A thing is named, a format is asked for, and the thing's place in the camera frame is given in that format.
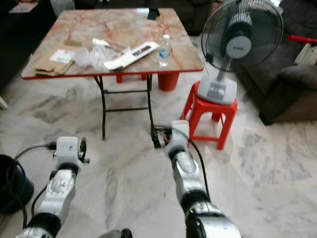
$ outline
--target table fan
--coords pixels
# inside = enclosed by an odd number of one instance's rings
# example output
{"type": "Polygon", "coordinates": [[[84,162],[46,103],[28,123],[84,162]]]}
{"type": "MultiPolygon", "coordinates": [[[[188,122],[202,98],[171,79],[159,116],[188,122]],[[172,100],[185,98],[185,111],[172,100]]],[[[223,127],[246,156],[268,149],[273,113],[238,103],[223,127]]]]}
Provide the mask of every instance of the table fan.
{"type": "Polygon", "coordinates": [[[277,48],[283,33],[283,19],[266,0],[233,0],[219,8],[202,33],[206,61],[219,69],[216,78],[202,78],[198,97],[231,105],[237,83],[225,72],[243,71],[266,60],[277,48]]]}

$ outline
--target plastic bottle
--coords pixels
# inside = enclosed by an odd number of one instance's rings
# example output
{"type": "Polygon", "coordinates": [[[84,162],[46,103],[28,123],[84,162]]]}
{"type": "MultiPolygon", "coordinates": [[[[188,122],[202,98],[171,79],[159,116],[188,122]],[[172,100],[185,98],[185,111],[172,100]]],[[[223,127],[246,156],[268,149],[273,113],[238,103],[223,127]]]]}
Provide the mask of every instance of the plastic bottle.
{"type": "Polygon", "coordinates": [[[170,56],[169,35],[163,35],[163,43],[159,51],[159,66],[160,67],[168,66],[169,56],[170,56]]]}

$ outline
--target white marble floor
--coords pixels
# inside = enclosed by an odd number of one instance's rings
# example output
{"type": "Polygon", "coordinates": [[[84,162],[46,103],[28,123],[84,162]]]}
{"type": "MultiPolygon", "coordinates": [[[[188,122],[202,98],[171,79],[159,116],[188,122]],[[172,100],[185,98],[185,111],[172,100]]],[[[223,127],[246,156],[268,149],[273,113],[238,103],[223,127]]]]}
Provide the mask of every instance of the white marble floor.
{"type": "MultiPolygon", "coordinates": [[[[216,75],[216,69],[207,68],[216,75]]],[[[192,84],[206,73],[181,74],[171,93],[160,91],[154,76],[155,122],[178,119],[192,84]]],[[[146,87],[137,77],[125,78],[120,85],[113,77],[105,82],[110,89],[146,87]]],[[[238,112],[225,149],[217,151],[213,142],[198,143],[213,202],[245,238],[317,237],[317,123],[264,126],[238,85],[238,112]]],[[[58,237],[93,238],[125,227],[135,238],[185,237],[171,164],[153,147],[147,111],[107,114],[102,141],[101,97],[93,79],[23,81],[16,76],[1,96],[9,108],[0,111],[0,153],[14,156],[61,135],[87,138],[91,163],[78,176],[76,197],[58,237]]],[[[110,95],[106,104],[146,105],[146,95],[110,95]]],[[[210,115],[203,117],[200,133],[218,129],[210,115]]],[[[33,151],[21,163],[37,194],[54,169],[52,154],[33,151]]],[[[1,238],[14,237],[21,225],[21,212],[1,217],[1,238]]]]}

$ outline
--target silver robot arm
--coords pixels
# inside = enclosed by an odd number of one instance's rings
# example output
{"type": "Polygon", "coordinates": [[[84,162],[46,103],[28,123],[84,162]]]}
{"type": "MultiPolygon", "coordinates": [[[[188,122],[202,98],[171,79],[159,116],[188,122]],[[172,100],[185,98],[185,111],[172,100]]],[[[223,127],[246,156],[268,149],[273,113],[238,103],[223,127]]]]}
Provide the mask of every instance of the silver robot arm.
{"type": "MultiPolygon", "coordinates": [[[[175,128],[189,135],[187,121],[172,123],[175,128]]],[[[207,196],[200,180],[198,164],[187,151],[187,139],[172,129],[165,154],[171,159],[179,204],[185,213],[187,238],[241,238],[241,234],[207,196]]]]}
{"type": "Polygon", "coordinates": [[[68,215],[70,203],[75,197],[75,182],[85,160],[86,142],[78,150],[77,137],[60,137],[57,140],[57,171],[49,181],[44,200],[27,227],[16,238],[54,238],[68,215]]]}

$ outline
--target marble-pattern table top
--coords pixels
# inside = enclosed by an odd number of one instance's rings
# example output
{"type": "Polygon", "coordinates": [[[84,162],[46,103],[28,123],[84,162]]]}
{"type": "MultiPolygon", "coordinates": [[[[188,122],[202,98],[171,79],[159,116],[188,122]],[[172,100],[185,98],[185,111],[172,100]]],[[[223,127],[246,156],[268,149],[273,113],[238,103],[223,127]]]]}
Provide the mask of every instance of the marble-pattern table top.
{"type": "Polygon", "coordinates": [[[124,70],[99,72],[92,66],[80,68],[73,64],[64,75],[55,77],[202,71],[203,63],[176,12],[169,8],[159,9],[160,16],[156,20],[148,20],[148,12],[148,8],[64,11],[26,65],[22,77],[47,78],[36,75],[33,64],[65,40],[87,42],[93,38],[106,39],[133,49],[146,41],[161,44],[163,34],[171,38],[171,57],[167,67],[159,66],[156,50],[124,70]]]}

